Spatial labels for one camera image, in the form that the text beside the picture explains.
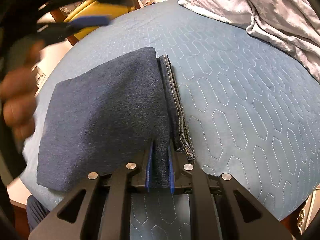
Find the person's left hand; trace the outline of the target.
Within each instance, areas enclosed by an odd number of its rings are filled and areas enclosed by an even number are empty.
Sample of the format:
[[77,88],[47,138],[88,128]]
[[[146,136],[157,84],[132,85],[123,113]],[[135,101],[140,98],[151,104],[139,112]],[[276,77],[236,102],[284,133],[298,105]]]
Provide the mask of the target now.
[[40,61],[43,41],[37,41],[27,52],[23,64],[6,74],[1,82],[1,101],[5,124],[17,141],[24,141],[35,131],[36,77],[31,68]]

